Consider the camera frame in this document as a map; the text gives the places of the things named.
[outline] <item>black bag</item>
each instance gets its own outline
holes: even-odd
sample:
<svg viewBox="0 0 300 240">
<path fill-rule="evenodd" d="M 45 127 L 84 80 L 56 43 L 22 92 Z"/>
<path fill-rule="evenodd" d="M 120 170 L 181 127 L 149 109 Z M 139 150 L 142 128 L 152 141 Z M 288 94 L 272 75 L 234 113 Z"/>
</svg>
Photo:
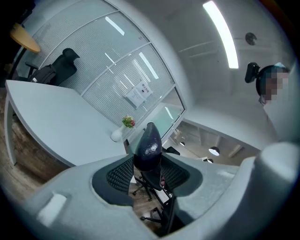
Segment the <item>black bag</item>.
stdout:
<svg viewBox="0 0 300 240">
<path fill-rule="evenodd" d="M 52 65 L 48 65 L 41 68 L 40 70 L 36 70 L 29 77 L 29 82 L 48 84 L 55 76 L 55 68 Z"/>
</svg>

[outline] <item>table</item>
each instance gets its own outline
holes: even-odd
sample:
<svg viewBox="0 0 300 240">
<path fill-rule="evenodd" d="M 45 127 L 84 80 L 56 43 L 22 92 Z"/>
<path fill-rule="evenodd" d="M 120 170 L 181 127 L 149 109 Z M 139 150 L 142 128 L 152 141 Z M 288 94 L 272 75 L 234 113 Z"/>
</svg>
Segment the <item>table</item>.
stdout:
<svg viewBox="0 0 300 240">
<path fill-rule="evenodd" d="M 34 53 L 39 53 L 41 49 L 36 43 L 36 41 L 30 36 L 30 34 L 21 25 L 17 23 L 13 26 L 13 29 L 10 31 L 9 35 L 15 42 L 17 42 L 23 47 L 22 51 L 20 52 L 19 56 L 17 57 L 14 63 L 13 68 L 11 69 L 8 75 L 8 79 L 12 79 L 15 69 L 18 66 L 22 56 L 26 52 L 26 49 Z"/>
<path fill-rule="evenodd" d="M 13 111 L 32 137 L 68 166 L 126 154 L 122 141 L 110 139 L 118 127 L 75 90 L 13 80 L 6 81 L 6 88 L 5 139 L 12 164 L 16 164 Z"/>
</svg>

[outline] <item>notice on glass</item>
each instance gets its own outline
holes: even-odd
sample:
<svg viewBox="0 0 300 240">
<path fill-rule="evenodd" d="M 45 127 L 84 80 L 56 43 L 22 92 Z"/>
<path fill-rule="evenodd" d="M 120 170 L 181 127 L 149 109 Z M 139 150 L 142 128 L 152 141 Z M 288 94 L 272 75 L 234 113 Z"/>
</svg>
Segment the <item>notice on glass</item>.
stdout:
<svg viewBox="0 0 300 240">
<path fill-rule="evenodd" d="M 135 87 L 126 95 L 126 97 L 138 108 L 145 99 Z"/>
<path fill-rule="evenodd" d="M 140 95 L 144 98 L 147 99 L 153 92 L 150 89 L 149 85 L 146 83 L 145 80 L 141 80 L 139 84 L 135 86 L 136 89 L 138 89 Z"/>
</svg>

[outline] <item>flower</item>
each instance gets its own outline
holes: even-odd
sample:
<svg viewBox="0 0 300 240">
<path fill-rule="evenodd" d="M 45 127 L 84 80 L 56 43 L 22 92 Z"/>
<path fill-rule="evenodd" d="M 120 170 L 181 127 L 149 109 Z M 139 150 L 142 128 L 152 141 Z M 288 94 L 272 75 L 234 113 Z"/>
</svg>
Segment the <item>flower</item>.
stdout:
<svg viewBox="0 0 300 240">
<path fill-rule="evenodd" d="M 125 116 L 122 120 L 122 123 L 127 127 L 127 128 L 133 128 L 135 126 L 135 121 L 133 120 L 132 116 Z"/>
</svg>

